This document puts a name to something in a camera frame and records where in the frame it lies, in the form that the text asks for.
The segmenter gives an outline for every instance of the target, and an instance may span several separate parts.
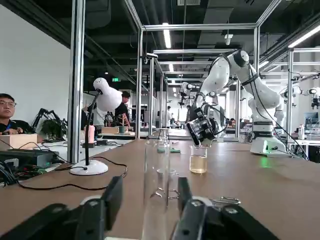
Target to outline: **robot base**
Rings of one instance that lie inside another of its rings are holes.
[[[286,152],[286,146],[275,137],[257,137],[252,141],[251,153],[266,155],[267,157],[277,157],[288,155]]]

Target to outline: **glass cup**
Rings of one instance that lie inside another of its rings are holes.
[[[167,239],[170,145],[165,137],[148,140],[144,148],[142,240]]]
[[[195,174],[204,174],[207,172],[208,148],[202,146],[190,146],[190,165],[189,170]]]

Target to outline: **lamp base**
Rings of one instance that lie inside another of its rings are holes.
[[[86,161],[82,160],[75,165],[73,165],[70,169],[70,173],[73,175],[79,176],[90,176],[90,175],[98,175],[103,174],[108,171],[108,166],[101,161],[98,160],[89,160],[89,165],[86,165]]]

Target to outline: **glasses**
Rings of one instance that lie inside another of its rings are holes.
[[[13,101],[0,101],[0,106],[4,106],[5,104],[8,104],[9,107],[13,108],[15,107],[17,104]]]

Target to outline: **cardboard box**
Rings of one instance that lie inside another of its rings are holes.
[[[117,134],[119,132],[119,128],[117,126],[109,127],[105,126],[101,129],[102,134]]]
[[[37,146],[37,134],[13,134],[13,135],[0,135],[0,150],[5,151],[10,149],[11,145],[14,149],[33,149]]]

